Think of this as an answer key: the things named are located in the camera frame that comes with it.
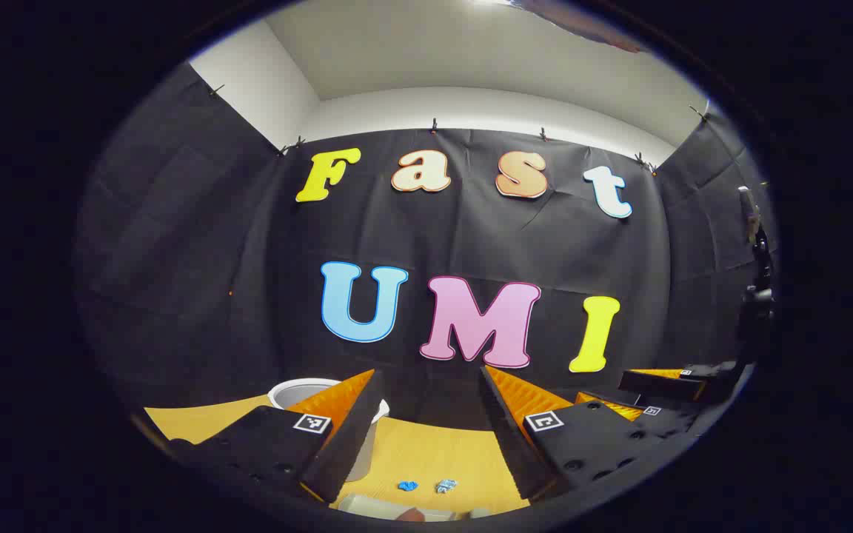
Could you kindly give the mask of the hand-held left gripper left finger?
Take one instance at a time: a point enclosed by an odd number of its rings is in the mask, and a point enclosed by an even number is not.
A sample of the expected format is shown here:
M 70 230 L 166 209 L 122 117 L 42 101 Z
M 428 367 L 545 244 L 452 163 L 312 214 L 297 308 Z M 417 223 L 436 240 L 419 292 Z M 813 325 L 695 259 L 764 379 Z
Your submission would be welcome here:
M 291 409 L 258 406 L 198 444 L 168 442 L 175 458 L 254 506 L 328 506 L 341 493 L 384 395 L 375 369 Z

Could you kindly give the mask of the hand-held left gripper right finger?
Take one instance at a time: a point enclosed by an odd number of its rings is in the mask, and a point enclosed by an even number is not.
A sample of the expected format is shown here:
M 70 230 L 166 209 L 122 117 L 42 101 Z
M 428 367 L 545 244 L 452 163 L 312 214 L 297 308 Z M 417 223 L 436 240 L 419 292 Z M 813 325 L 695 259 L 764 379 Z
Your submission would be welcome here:
M 493 366 L 481 399 L 519 496 L 531 503 L 586 488 L 631 469 L 664 440 L 602 404 L 575 404 Z

